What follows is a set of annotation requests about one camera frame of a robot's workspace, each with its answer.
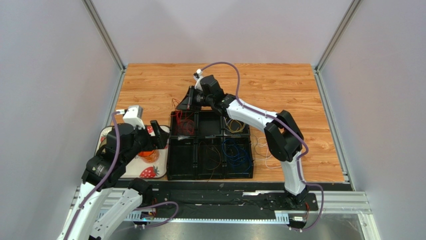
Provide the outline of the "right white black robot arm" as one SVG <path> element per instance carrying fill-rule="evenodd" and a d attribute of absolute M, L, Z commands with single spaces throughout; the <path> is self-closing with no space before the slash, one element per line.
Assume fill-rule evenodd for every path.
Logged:
<path fill-rule="evenodd" d="M 177 109 L 199 112 L 203 107 L 210 107 L 218 116 L 262 131 L 269 152 L 281 162 L 289 202 L 294 205 L 304 202 L 309 192 L 300 164 L 304 137 L 292 115 L 285 110 L 280 113 L 263 110 L 233 94 L 224 93 L 213 75 L 195 73 L 193 77 L 196 83 L 188 88 Z"/>

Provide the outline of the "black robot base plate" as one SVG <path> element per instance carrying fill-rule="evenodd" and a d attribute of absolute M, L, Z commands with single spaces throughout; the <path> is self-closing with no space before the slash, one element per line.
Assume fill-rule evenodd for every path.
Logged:
<path fill-rule="evenodd" d="M 301 203 L 292 203 L 283 182 L 251 181 L 159 181 L 151 180 L 153 199 L 173 204 L 159 206 L 157 218 L 214 220 L 272 220 L 276 211 L 304 215 L 319 210 L 313 192 Z"/>

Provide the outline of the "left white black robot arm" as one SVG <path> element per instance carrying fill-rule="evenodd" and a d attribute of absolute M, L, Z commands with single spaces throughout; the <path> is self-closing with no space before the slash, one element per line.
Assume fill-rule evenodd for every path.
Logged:
<path fill-rule="evenodd" d="M 167 146 L 170 133 L 157 121 L 150 123 L 152 133 L 146 126 L 114 124 L 106 135 L 106 143 L 86 163 L 75 206 L 58 239 L 107 240 L 134 209 L 151 201 L 152 185 L 135 178 L 106 214 L 98 217 L 104 202 L 126 173 L 127 165 L 141 152 Z"/>

